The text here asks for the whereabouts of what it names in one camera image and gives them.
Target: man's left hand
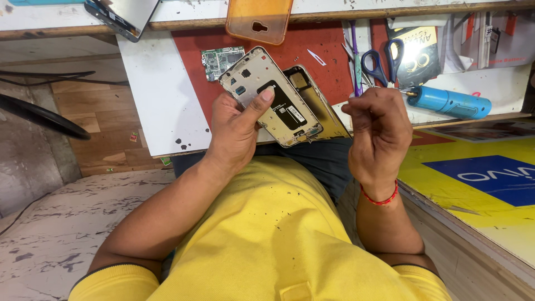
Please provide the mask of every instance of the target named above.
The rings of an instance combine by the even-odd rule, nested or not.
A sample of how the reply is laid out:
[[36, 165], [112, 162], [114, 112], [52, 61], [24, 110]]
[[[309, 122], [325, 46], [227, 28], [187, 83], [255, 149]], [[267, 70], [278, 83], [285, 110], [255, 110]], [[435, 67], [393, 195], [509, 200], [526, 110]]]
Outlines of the man's left hand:
[[212, 105], [212, 141], [204, 159], [232, 176], [237, 174], [253, 158], [260, 128], [256, 122], [274, 96], [273, 87], [268, 87], [241, 112], [241, 105], [228, 93], [220, 94]]

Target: man's right hand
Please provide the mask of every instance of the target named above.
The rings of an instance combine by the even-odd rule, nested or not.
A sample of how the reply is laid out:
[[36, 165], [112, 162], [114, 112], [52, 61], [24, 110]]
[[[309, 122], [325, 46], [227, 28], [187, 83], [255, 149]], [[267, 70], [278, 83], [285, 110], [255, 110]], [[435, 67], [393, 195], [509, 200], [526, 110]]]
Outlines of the man's right hand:
[[349, 169], [371, 199], [384, 201], [395, 190], [399, 167], [412, 141], [401, 93], [369, 88], [361, 97], [349, 99], [342, 111], [353, 120]]

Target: blue sign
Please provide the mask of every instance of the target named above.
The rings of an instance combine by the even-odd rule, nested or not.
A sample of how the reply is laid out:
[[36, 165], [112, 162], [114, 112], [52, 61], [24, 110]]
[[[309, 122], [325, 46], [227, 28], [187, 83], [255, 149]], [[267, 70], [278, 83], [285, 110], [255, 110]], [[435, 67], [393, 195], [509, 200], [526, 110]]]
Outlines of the blue sign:
[[535, 165], [504, 156], [422, 164], [515, 207], [535, 205]]

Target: hand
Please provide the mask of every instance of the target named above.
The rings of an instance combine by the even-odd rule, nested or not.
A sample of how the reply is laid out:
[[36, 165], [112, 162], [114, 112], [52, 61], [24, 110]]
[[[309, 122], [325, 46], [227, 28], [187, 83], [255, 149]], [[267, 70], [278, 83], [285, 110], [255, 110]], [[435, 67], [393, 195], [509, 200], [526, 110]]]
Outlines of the hand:
[[412, 125], [396, 89], [369, 88], [349, 99], [342, 111], [353, 120], [349, 170], [375, 201], [388, 199], [395, 190], [399, 167], [412, 141]]
[[260, 128], [256, 122], [274, 96], [273, 87], [268, 87], [241, 112], [241, 105], [228, 93], [220, 94], [212, 105], [212, 141], [204, 158], [230, 176], [237, 174], [253, 158]]

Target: blue electric screwdriver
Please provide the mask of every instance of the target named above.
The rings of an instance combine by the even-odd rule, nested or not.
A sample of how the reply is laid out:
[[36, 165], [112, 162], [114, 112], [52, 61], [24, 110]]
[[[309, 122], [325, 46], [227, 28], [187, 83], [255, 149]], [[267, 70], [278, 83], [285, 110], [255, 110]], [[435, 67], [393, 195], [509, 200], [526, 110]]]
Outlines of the blue electric screwdriver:
[[425, 86], [414, 87], [405, 93], [409, 105], [432, 110], [457, 118], [481, 119], [492, 109], [490, 100], [453, 91]]

